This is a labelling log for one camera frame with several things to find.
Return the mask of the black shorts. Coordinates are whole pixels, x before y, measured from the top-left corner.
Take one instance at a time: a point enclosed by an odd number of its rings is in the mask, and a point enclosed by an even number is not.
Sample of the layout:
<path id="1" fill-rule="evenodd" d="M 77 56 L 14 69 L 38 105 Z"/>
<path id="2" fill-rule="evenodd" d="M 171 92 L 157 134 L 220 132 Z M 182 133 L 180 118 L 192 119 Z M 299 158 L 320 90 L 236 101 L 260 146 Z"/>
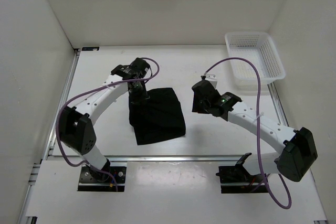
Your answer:
<path id="1" fill-rule="evenodd" d="M 181 103 L 173 88 L 156 88 L 148 98 L 129 95 L 129 123 L 138 145 L 148 145 L 183 137 L 186 124 Z"/>

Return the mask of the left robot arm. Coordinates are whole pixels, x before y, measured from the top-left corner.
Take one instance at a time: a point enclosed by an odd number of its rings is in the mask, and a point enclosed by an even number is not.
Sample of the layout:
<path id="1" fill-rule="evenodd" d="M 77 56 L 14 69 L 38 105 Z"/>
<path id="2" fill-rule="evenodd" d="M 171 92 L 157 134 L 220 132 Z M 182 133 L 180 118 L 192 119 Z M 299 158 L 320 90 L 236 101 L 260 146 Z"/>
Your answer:
<path id="1" fill-rule="evenodd" d="M 58 119 L 58 144 L 64 143 L 76 152 L 98 182 L 108 180 L 110 161 L 96 146 L 93 126 L 100 115 L 125 93 L 136 104 L 148 99 L 143 79 L 149 70 L 150 65 L 141 58 L 129 65 L 118 65 L 99 88 L 85 95 L 83 101 L 62 109 Z"/>

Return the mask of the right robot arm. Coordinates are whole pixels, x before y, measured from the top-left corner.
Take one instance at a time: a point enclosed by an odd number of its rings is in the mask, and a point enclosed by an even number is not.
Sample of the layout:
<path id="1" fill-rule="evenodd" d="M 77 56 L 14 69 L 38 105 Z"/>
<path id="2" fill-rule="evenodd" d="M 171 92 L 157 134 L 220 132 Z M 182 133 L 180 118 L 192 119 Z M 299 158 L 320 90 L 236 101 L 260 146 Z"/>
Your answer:
<path id="1" fill-rule="evenodd" d="M 211 114 L 257 134 L 256 111 L 230 92 L 220 95 L 217 90 L 194 91 L 193 111 Z M 259 118 L 260 138 L 275 150 L 261 157 L 264 171 L 301 181 L 318 157 L 312 132 L 305 127 L 295 130 L 262 115 Z"/>

